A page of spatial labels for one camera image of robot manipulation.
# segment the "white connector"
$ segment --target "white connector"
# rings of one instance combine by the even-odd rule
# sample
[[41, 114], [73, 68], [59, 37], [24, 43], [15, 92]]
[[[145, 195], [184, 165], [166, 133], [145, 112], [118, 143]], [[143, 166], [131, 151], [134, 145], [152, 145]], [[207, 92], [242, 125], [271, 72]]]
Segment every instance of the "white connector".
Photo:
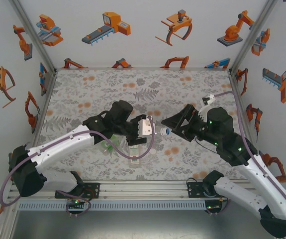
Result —
[[216, 97], [213, 94], [210, 94], [207, 97], [203, 97], [201, 101], [201, 109], [198, 112], [198, 115], [202, 118], [203, 121], [207, 122], [207, 114], [212, 107], [210, 106], [214, 101], [216, 100]]
[[149, 119], [141, 119], [138, 122], [138, 137], [152, 134], [152, 126]]

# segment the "white wall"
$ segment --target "white wall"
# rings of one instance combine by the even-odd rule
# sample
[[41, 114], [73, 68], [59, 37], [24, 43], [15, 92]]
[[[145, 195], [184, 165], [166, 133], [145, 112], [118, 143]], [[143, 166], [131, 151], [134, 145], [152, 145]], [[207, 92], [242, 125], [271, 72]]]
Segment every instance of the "white wall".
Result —
[[[286, 2], [280, 0], [271, 13], [263, 30], [270, 28], [271, 35], [266, 49], [260, 56], [248, 53], [240, 69], [249, 69], [248, 90], [243, 95], [244, 105], [252, 103], [253, 107], [263, 111], [258, 146], [263, 153], [278, 157], [286, 171], [286, 102], [281, 103], [280, 91], [273, 84], [262, 79], [262, 69], [281, 75], [286, 70]], [[280, 175], [276, 166], [271, 167], [275, 175]]]
[[[89, 67], [111, 67], [115, 61], [125, 58], [133, 67], [161, 67], [168, 58], [189, 55], [187, 67], [204, 67], [215, 60], [237, 56], [243, 42], [226, 47], [217, 41], [226, 29], [237, 23], [238, 14], [244, 10], [256, 20], [265, 0], [21, 0], [33, 24], [40, 14], [51, 17], [61, 28], [64, 40], [56, 46], [45, 46], [56, 67], [63, 67], [64, 59]], [[156, 39], [166, 39], [168, 27], [161, 20], [184, 9], [192, 18], [193, 29], [183, 41], [172, 36], [173, 46]], [[102, 14], [113, 11], [131, 25], [129, 36], [112, 34], [94, 43], [83, 43], [81, 39], [103, 26]], [[249, 33], [244, 24], [242, 38]]]
[[[16, 97], [10, 105], [4, 109], [7, 98], [0, 91], [0, 187], [8, 173], [8, 153], [16, 147], [32, 142], [31, 126], [24, 106], [30, 91], [40, 108], [42, 109], [46, 95], [41, 97], [39, 85], [39, 63], [42, 61], [37, 50], [33, 49], [33, 57], [24, 61], [23, 52], [19, 47], [19, 38], [13, 32], [13, 25], [21, 27], [19, 19], [15, 15], [8, 1], [0, 0], [0, 66], [5, 67], [12, 74], [16, 83], [8, 93]], [[27, 43], [31, 39], [26, 33], [22, 34]], [[10, 80], [6, 77], [7, 86]], [[31, 104], [30, 112], [36, 114], [36, 108]]]

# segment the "floral tablecloth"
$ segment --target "floral tablecloth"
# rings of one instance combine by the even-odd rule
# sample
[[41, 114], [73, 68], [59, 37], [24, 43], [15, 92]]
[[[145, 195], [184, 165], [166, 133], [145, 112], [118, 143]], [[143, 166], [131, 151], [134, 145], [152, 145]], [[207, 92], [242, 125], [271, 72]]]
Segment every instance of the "floral tablecloth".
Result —
[[[66, 134], [88, 117], [109, 110], [114, 101], [125, 100], [133, 105], [131, 117], [153, 116], [156, 127], [160, 122], [183, 109], [187, 103], [200, 109], [201, 97], [231, 90], [227, 71], [187, 70], [60, 70], [44, 120], [39, 144]], [[239, 132], [236, 105], [231, 94], [220, 97], [213, 106], [224, 107], [234, 118]], [[202, 145], [214, 150], [204, 141]], [[128, 154], [124, 140], [121, 151]], [[201, 179], [218, 170], [230, 179], [243, 177], [219, 155], [171, 134], [155, 137], [153, 150], [137, 168], [115, 151], [104, 154], [100, 145], [71, 153], [50, 167], [66, 172], [77, 171], [83, 179], [115, 180], [183, 180]]]

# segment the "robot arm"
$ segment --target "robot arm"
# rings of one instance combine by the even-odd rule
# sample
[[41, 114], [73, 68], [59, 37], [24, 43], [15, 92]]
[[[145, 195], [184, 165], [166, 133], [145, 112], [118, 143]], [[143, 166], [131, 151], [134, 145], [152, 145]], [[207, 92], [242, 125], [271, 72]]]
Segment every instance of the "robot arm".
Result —
[[9, 161], [9, 172], [27, 160], [12, 175], [20, 195], [28, 197], [41, 190], [61, 190], [74, 196], [81, 195], [84, 184], [76, 172], [61, 173], [46, 168], [68, 153], [101, 142], [103, 138], [93, 131], [107, 138], [113, 134], [126, 136], [129, 146], [146, 143], [143, 136], [151, 134], [153, 128], [146, 123], [146, 115], [127, 121], [132, 110], [133, 107], [126, 101], [114, 102], [109, 111], [88, 118], [54, 141], [28, 150], [24, 146], [16, 148]]
[[192, 105], [187, 105], [178, 114], [163, 120], [162, 124], [189, 142], [197, 137], [216, 145], [220, 157], [240, 171], [261, 196], [236, 186], [219, 172], [211, 172], [204, 179], [206, 192], [235, 200], [258, 216], [270, 234], [278, 238], [286, 236], [286, 190], [267, 169], [255, 147], [245, 139], [254, 154], [251, 158], [242, 137], [234, 132], [233, 119], [226, 110], [221, 107], [210, 109], [204, 122], [199, 112]]

